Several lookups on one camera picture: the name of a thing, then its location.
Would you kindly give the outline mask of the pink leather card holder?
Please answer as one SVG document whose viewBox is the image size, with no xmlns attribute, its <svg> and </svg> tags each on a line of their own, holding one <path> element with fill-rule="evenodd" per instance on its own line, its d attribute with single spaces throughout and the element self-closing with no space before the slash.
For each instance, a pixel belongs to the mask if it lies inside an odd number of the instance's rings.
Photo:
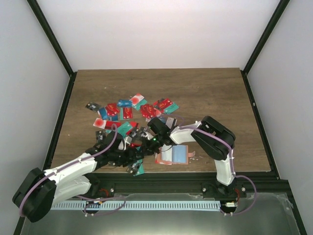
<svg viewBox="0 0 313 235">
<path fill-rule="evenodd" d="M 164 145 L 155 154 L 155 163 L 161 165 L 187 165 L 189 159 L 195 156 L 195 151 L 189 152 L 187 145 Z"/>
</svg>

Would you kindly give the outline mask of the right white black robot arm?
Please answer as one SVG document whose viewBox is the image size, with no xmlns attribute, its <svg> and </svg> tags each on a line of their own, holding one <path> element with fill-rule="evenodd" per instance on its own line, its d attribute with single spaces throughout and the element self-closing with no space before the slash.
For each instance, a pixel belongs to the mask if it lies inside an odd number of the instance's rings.
<svg viewBox="0 0 313 235">
<path fill-rule="evenodd" d="M 235 191 L 236 173 L 233 166 L 235 135 L 210 116 L 189 125 L 170 127 L 155 117 L 148 122 L 153 136 L 142 135 L 140 141 L 146 155 L 159 153 L 159 149 L 182 143 L 196 142 L 214 160 L 216 188 L 220 196 L 229 197 Z"/>
</svg>

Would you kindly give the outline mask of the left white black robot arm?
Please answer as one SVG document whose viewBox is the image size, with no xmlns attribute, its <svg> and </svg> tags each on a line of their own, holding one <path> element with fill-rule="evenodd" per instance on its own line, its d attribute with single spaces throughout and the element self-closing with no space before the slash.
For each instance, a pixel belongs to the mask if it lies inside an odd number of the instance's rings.
<svg viewBox="0 0 313 235">
<path fill-rule="evenodd" d="M 72 197 L 101 197 L 100 181 L 94 171 L 109 163 L 126 167 L 143 157 L 141 148 L 127 144 L 121 134 L 111 132 L 68 163 L 46 170 L 32 169 L 12 201 L 21 217 L 37 222 L 54 205 Z"/>
</svg>

